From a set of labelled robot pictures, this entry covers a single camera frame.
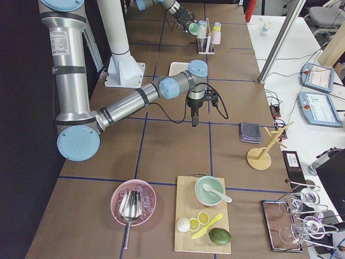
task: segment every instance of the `avocado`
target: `avocado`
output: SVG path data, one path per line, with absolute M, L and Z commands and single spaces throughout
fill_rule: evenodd
M 223 246 L 231 241 L 230 233 L 224 228 L 212 228 L 209 231 L 210 240 L 217 246 Z

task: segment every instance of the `pink bowl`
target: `pink bowl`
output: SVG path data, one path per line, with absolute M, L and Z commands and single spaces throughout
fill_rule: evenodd
M 119 206 L 126 190 L 137 190 L 141 193 L 143 212 L 139 219 L 131 224 L 131 226 L 138 226 L 146 222 L 152 216 L 156 208 L 156 193 L 149 183 L 139 179 L 128 180 L 118 186 L 110 201 L 110 209 L 113 217 L 122 225 L 126 225 L 126 223 L 123 222 L 119 216 Z

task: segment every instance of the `blue joint cap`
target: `blue joint cap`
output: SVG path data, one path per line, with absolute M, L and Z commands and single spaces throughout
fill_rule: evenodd
M 164 98 L 169 100 L 178 97 L 180 87 L 174 79 L 168 77 L 160 82 L 160 92 Z
M 76 11 L 79 7 L 84 4 L 84 0 L 40 0 L 50 9 L 59 12 L 72 12 Z
M 61 155 L 72 161 L 84 161 L 91 158 L 97 152 L 99 144 L 97 132 L 84 125 L 64 129 L 57 141 Z
M 193 60 L 188 65 L 188 71 L 197 77 L 207 77 L 207 64 L 202 60 Z
M 145 10 L 145 3 L 143 0 L 136 0 L 136 6 L 138 7 L 139 11 Z

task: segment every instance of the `lemon slice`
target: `lemon slice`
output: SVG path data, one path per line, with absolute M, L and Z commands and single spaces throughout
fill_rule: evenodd
M 189 230 L 192 231 L 192 232 L 195 232 L 199 229 L 200 227 L 200 224 L 199 224 L 199 221 L 196 217 L 192 217 L 189 219 L 189 223 L 190 223 L 190 227 L 189 227 Z
M 196 217 L 201 225 L 206 225 L 210 222 L 210 216 L 207 212 L 199 212 Z

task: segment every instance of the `gray cloth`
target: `gray cloth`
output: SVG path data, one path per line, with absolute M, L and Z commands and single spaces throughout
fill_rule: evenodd
M 239 126 L 239 141 L 260 144 L 261 132 L 260 125 L 241 122 Z

